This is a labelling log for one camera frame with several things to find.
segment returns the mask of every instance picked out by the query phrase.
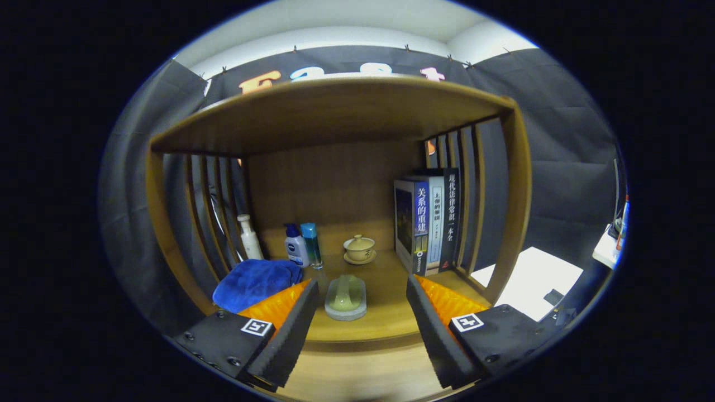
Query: teal bottle cap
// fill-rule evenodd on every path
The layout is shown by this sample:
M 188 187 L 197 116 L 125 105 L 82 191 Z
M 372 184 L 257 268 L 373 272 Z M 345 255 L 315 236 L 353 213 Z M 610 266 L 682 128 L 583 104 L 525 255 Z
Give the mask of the teal bottle cap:
M 301 223 L 300 231 L 303 237 L 308 237 L 310 239 L 317 237 L 317 232 L 315 231 L 315 223 Z

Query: white paper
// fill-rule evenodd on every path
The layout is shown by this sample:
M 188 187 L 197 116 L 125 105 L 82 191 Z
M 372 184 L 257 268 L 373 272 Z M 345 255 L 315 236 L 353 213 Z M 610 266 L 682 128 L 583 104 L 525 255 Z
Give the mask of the white paper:
M 484 287 L 489 285 L 494 265 L 472 273 Z M 509 304 L 534 321 L 541 321 L 553 309 L 543 297 L 552 290 L 566 296 L 583 272 L 549 253 L 530 247 L 516 260 L 514 271 L 494 307 Z

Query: wooden back panel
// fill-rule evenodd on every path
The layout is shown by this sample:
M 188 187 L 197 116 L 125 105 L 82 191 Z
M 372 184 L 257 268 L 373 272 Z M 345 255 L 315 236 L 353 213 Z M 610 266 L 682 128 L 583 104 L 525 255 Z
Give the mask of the wooden back panel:
M 342 255 L 355 234 L 393 250 L 393 180 L 424 167 L 416 141 L 331 144 L 244 160 L 250 202 L 266 258 L 287 258 L 284 223 L 317 225 L 323 255 Z

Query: book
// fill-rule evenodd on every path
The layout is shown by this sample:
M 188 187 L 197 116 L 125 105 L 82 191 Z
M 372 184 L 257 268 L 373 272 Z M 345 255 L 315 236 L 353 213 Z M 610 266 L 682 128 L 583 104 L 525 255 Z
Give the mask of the book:
M 437 137 L 437 156 L 439 160 L 439 167 L 449 167 L 449 157 L 447 155 L 447 135 L 442 134 Z
M 456 144 L 460 160 L 460 186 L 461 208 L 459 223 L 459 246 L 457 265 L 467 273 L 473 272 L 475 255 L 477 224 L 479 220 L 479 194 L 478 182 L 478 157 L 475 155 L 475 130 L 474 126 L 461 127 L 456 136 Z
M 440 201 L 440 225 L 439 233 L 430 233 L 430 240 L 433 235 L 440 236 L 438 272 L 453 269 L 457 264 L 459 222 L 460 222 L 460 178 L 459 169 L 446 167 L 443 169 L 420 169 L 415 171 L 419 176 L 429 176 L 430 179 L 438 178 L 441 183 L 439 188 L 443 191 Z
M 427 167 L 437 167 L 439 158 L 437 156 L 437 145 L 434 139 L 425 141 L 425 158 Z
M 429 184 L 395 180 L 395 252 L 409 273 L 425 275 L 429 235 Z
M 456 214 L 457 214 L 457 225 L 455 232 L 455 244 L 454 244 L 454 260 L 453 266 L 458 267 L 460 264 L 460 253 L 461 253 L 461 239 L 462 239 L 462 214 L 466 207 L 464 203 L 464 174 L 460 171 L 462 168 L 462 157 L 459 148 L 459 132 L 457 130 L 447 134 L 447 150 L 449 152 L 449 167 L 456 168 L 457 172 L 457 200 L 456 200 Z
M 442 170 L 436 169 L 434 173 L 441 174 Z M 427 182 L 430 185 L 428 192 L 430 219 L 425 276 L 434 275 L 439 273 L 440 258 L 442 256 L 445 180 L 443 176 L 437 175 L 412 175 L 405 177 L 405 179 Z

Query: green soap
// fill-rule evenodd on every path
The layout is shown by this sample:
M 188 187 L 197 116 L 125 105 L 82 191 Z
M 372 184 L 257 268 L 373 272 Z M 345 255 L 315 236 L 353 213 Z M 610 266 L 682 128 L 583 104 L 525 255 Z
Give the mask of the green soap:
M 363 286 L 354 275 L 341 275 L 337 286 L 328 291 L 328 306 L 336 311 L 352 311 L 363 301 Z

